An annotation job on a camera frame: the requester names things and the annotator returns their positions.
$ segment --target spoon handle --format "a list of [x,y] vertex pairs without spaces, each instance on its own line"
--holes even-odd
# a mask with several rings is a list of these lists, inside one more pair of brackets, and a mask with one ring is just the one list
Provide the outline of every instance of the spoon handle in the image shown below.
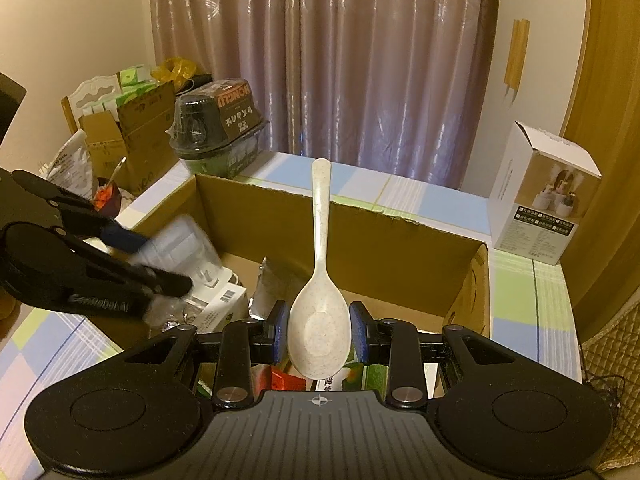
[[326,266],[326,238],[329,228],[329,187],[331,184],[331,163],[325,158],[317,158],[311,165],[314,194],[314,249],[316,268]]

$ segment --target shiny purple curtain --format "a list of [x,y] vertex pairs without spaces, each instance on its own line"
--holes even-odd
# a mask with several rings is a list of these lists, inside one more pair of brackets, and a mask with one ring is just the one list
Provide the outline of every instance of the shiny purple curtain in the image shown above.
[[498,0],[152,0],[158,60],[242,76],[268,150],[458,187]]

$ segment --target quilted fabric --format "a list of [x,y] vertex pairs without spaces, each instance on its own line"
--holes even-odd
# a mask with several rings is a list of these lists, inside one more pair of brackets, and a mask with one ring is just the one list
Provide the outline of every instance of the quilted fabric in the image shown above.
[[600,470],[640,462],[640,298],[627,303],[601,332],[582,345],[585,368],[602,376],[626,379],[618,424],[602,457]]

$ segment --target humidifier box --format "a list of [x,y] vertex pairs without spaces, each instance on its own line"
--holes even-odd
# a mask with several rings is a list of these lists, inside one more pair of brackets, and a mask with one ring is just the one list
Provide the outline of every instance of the humidifier box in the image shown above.
[[600,179],[585,149],[514,123],[489,198],[494,248],[556,264]]

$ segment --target yellow plastic bag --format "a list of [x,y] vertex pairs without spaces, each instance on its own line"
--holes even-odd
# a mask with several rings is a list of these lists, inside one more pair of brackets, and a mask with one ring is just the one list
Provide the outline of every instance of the yellow plastic bag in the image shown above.
[[151,72],[151,75],[161,83],[174,82],[176,92],[196,73],[196,64],[183,57],[170,57]]

